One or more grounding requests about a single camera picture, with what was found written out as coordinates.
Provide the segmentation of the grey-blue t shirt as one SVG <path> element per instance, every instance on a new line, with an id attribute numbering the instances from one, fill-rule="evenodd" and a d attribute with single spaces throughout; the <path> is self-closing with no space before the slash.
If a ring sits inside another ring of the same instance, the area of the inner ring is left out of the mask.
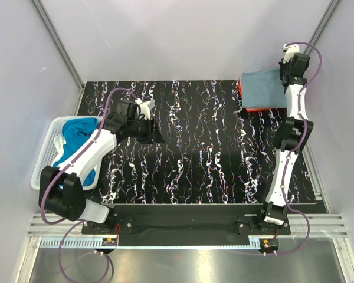
<path id="1" fill-rule="evenodd" d="M 246 110 L 287 108 L 280 67 L 242 73 L 242 107 Z"/>

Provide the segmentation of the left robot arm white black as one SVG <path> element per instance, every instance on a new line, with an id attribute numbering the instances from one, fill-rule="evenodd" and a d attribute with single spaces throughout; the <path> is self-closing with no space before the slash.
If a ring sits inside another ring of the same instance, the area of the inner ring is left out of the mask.
<path id="1" fill-rule="evenodd" d="M 57 167 L 45 167 L 40 176 L 39 206 L 42 219 L 50 224 L 46 212 L 61 220 L 93 222 L 113 229 L 115 211 L 85 197 L 83 183 L 103 157 L 123 140 L 131 137 L 141 144 L 162 144 L 153 101 L 121 100 L 116 111 L 105 113 L 89 139 Z"/>

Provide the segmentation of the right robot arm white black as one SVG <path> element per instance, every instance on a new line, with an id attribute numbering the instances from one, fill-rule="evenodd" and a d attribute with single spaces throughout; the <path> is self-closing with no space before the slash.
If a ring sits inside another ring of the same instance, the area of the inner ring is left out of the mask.
<path id="1" fill-rule="evenodd" d="M 306 114 L 307 79 L 304 74 L 310 57 L 302 53 L 286 55 L 280 62 L 280 79 L 287 98 L 287 115 L 276 135 L 276 166 L 271 188 L 257 219 L 262 233 L 273 233 L 287 222 L 288 192 L 295 162 L 313 130 Z"/>

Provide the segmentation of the bright blue t shirt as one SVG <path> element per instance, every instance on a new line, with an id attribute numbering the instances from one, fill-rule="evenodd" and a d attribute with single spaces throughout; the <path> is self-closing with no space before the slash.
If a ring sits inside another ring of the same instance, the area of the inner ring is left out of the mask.
<path id="1" fill-rule="evenodd" d="M 90 138 L 98 125 L 98 119 L 84 118 L 69 120 L 63 126 L 62 134 L 66 140 L 63 157 L 55 162 L 52 167 L 69 159 Z"/>

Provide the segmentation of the white cloth in basket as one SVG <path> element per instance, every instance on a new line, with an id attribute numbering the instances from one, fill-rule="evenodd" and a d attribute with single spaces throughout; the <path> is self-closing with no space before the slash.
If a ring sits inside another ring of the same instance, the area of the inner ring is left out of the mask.
<path id="1" fill-rule="evenodd" d="M 66 140 L 62 134 L 54 137 L 54 146 L 57 151 L 57 155 L 54 158 L 54 163 L 59 161 L 64 155 L 64 145 L 66 144 Z"/>

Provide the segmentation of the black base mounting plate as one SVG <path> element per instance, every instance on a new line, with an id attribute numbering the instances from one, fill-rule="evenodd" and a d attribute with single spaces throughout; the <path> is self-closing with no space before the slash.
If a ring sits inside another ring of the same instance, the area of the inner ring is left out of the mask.
<path id="1" fill-rule="evenodd" d="M 114 221 L 119 230 L 101 228 L 90 222 L 82 233 L 90 236 L 130 237 L 134 239 L 195 239 L 233 243 L 247 236 L 239 233 L 263 209 L 262 204 L 202 205 L 114 205 Z"/>

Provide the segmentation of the white plastic laundry basket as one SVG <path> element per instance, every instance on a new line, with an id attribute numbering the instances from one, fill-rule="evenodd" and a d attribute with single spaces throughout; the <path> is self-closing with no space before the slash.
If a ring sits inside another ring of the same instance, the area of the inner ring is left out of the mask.
<path id="1" fill-rule="evenodd" d="M 93 116 L 64 116 L 57 117 L 51 122 L 46 137 L 43 141 L 40 153 L 38 155 L 38 159 L 35 164 L 35 169 L 32 173 L 30 185 L 33 189 L 39 190 L 40 188 L 40 174 L 43 168 L 45 168 L 46 166 L 52 166 L 54 164 L 53 161 L 57 155 L 57 151 L 54 146 L 54 137 L 62 134 L 63 126 L 69 120 L 84 118 L 93 118 Z"/>

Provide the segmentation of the right aluminium frame post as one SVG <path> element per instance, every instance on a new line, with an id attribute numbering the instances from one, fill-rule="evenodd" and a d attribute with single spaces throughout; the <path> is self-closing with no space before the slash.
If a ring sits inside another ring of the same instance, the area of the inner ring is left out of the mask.
<path id="1" fill-rule="evenodd" d="M 307 83 L 302 87 L 302 89 L 301 89 L 302 91 L 305 88 L 307 88 L 315 80 L 315 78 L 317 77 L 317 75 L 319 74 L 319 72 L 322 68 L 323 57 L 322 57 L 322 53 L 317 48 L 317 44 L 321 40 L 323 34 L 325 33 L 325 30 L 329 26 L 332 18 L 336 14 L 341 3 L 342 3 L 342 0 L 331 0 L 329 2 L 329 5 L 327 6 L 323 16 L 321 17 L 321 20 L 319 21 L 316 29 L 314 30 L 314 33 L 311 36 L 309 42 L 296 41 L 296 42 L 289 43 L 289 44 L 298 44 L 298 45 L 306 46 L 304 53 L 306 55 L 310 55 L 312 53 L 312 51 L 315 51 L 318 56 L 318 59 L 319 59 L 319 65 L 317 67 L 317 70 L 313 74 L 312 78 L 310 80 L 308 80 Z"/>

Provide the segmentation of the aluminium frame post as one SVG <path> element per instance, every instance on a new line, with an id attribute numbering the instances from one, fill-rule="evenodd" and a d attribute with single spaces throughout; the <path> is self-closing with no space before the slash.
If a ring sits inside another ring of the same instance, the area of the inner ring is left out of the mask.
<path id="1" fill-rule="evenodd" d="M 318 56 L 318 59 L 319 59 L 319 65 L 317 67 L 317 70 L 313 74 L 312 78 L 310 80 L 308 80 L 307 83 L 302 87 L 302 89 L 301 89 L 302 91 L 305 88 L 307 88 L 315 80 L 315 78 L 317 77 L 317 75 L 319 74 L 319 72 L 322 68 L 323 57 L 322 57 L 322 53 L 317 48 L 317 44 L 321 40 L 323 34 L 325 33 L 325 30 L 329 26 L 332 18 L 336 14 L 341 3 L 342 3 L 342 0 L 331 0 L 329 2 L 329 5 L 327 6 L 323 16 L 321 17 L 321 20 L 319 21 L 316 29 L 314 30 L 314 33 L 311 36 L 309 42 L 296 41 L 296 42 L 289 43 L 289 44 L 298 44 L 298 45 L 306 46 L 304 53 L 306 55 L 310 55 L 312 53 L 312 51 L 315 51 Z"/>
<path id="2" fill-rule="evenodd" d="M 39 16 L 45 30 L 50 36 L 51 41 L 53 42 L 59 56 L 61 57 L 65 67 L 67 68 L 67 71 L 71 75 L 71 78 L 73 79 L 78 89 L 81 91 L 85 86 L 85 83 L 78 74 L 78 71 L 74 66 L 44 4 L 40 0 L 30 0 L 30 2 L 32 3 L 37 15 Z"/>

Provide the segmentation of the left aluminium frame post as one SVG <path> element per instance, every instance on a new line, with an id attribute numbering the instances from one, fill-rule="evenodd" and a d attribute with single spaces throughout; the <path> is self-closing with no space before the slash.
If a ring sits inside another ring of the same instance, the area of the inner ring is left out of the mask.
<path id="1" fill-rule="evenodd" d="M 81 91 L 85 86 L 85 83 L 78 74 L 78 71 L 74 66 L 44 4 L 40 0 L 30 0 L 30 2 L 32 3 L 37 15 L 39 16 L 45 30 L 50 36 L 51 41 L 53 42 L 59 56 L 61 57 L 65 67 L 67 68 L 67 71 L 71 75 L 71 78 L 73 79 L 78 89 Z"/>

